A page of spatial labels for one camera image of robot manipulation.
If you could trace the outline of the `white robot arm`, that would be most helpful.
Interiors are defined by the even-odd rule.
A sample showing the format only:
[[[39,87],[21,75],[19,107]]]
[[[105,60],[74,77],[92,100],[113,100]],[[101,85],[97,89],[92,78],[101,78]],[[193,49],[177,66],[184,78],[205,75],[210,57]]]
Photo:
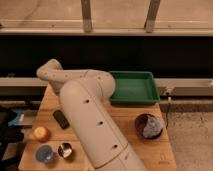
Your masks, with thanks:
[[[36,74],[59,97],[62,112],[95,171],[147,171],[103,105],[116,87],[109,72],[64,70],[50,59]]]

